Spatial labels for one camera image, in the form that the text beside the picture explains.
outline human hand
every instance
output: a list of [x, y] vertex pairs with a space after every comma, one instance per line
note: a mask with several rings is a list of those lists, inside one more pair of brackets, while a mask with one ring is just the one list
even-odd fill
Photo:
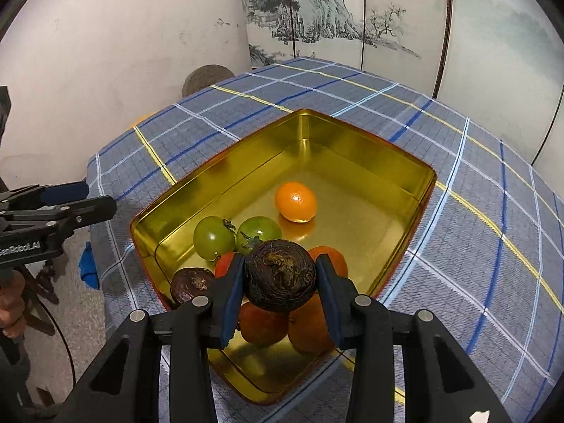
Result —
[[24, 287], [24, 276], [14, 270], [10, 285], [0, 289], [0, 328], [10, 339], [22, 335], [26, 326], [23, 317], [25, 302], [22, 299]]

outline metal pin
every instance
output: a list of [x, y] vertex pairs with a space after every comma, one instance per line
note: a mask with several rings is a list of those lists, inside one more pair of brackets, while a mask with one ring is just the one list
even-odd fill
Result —
[[433, 314], [429, 311], [429, 310], [421, 310], [417, 316], [419, 317], [419, 319], [421, 321], [432, 321], [433, 320]]
[[134, 323], [138, 323], [145, 318], [145, 312], [143, 310], [134, 310], [129, 313], [129, 319]]
[[361, 307], [368, 307], [372, 303], [372, 299], [367, 295], [359, 294], [354, 298], [354, 302], [356, 305], [360, 305]]
[[205, 307], [206, 305], [208, 305], [209, 301], [210, 299], [208, 299], [206, 296], [197, 295], [194, 299], [192, 299], [192, 305], [194, 307]]

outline dark purple onion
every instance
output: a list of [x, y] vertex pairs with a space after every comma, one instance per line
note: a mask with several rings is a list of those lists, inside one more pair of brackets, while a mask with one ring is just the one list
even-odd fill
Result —
[[197, 295], [205, 294], [213, 279], [213, 273], [203, 267], [180, 269], [170, 283], [170, 295], [177, 304], [184, 304]]
[[244, 292], [250, 302], [271, 312], [291, 312], [315, 292], [315, 263], [288, 240], [261, 243], [245, 259]]

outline blue checkered tablecloth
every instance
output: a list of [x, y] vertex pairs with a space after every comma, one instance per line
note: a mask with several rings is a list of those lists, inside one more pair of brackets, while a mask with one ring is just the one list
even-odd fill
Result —
[[[111, 195], [118, 203], [113, 220], [91, 227], [108, 334], [132, 309], [163, 311], [133, 252], [133, 216], [216, 153], [300, 108], [386, 138], [436, 170], [429, 206], [380, 301], [397, 311], [435, 312], [513, 421], [526, 421], [564, 369], [564, 204], [519, 155], [468, 118], [401, 84], [319, 59], [244, 73], [184, 98], [90, 160], [90, 195]], [[401, 422], [405, 397], [396, 353]], [[213, 376], [219, 421], [344, 421], [350, 354], [331, 357], [270, 407], [247, 403]], [[165, 349], [163, 422], [168, 366]]]

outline yellow tray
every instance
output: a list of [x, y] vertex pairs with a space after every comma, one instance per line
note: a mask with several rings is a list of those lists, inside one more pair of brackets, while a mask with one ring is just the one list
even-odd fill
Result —
[[[314, 191], [318, 212], [306, 224], [278, 215], [274, 194], [296, 180]], [[278, 221], [284, 238], [306, 249], [338, 249], [360, 293], [386, 284], [433, 190], [431, 167], [401, 148], [317, 111], [298, 110], [242, 139], [186, 175], [131, 224], [147, 275], [169, 308], [170, 280], [182, 267], [208, 267], [192, 245], [206, 216], [235, 226], [251, 216]], [[237, 331], [229, 346], [209, 350], [215, 371], [242, 397], [273, 404], [325, 355], [296, 352], [288, 338], [262, 349]]]

